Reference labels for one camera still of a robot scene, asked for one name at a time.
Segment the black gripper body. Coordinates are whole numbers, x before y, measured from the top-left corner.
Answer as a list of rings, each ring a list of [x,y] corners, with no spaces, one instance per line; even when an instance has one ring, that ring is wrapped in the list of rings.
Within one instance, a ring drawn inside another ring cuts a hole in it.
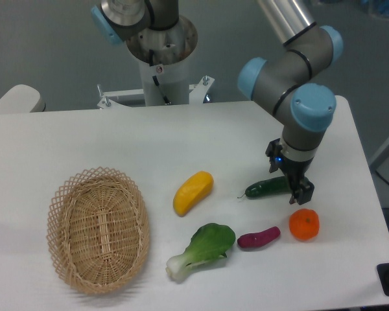
[[[287,157],[277,157],[278,167],[287,177],[291,191],[313,189],[313,184],[305,177],[311,163],[312,159],[293,161]]]

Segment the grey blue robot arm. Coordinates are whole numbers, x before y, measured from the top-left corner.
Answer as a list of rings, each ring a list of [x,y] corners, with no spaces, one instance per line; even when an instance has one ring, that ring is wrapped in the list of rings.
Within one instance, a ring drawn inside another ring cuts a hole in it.
[[[336,108],[333,92],[312,78],[340,57],[343,41],[334,28],[319,26],[302,1],[260,1],[259,6],[286,51],[275,62],[248,61],[237,85],[283,125],[281,137],[266,149],[270,171],[286,177],[291,203],[304,204],[314,192],[305,172]],[[189,103],[186,60],[198,37],[177,1],[101,1],[91,16],[111,44],[126,44],[139,61],[146,105]]]

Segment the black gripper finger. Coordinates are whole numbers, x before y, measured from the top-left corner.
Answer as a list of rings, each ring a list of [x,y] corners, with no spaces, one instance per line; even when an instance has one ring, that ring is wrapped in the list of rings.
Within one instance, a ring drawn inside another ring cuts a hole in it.
[[[297,203],[298,205],[303,205],[311,201],[314,184],[307,177],[291,179],[289,186],[291,190],[290,204]]]

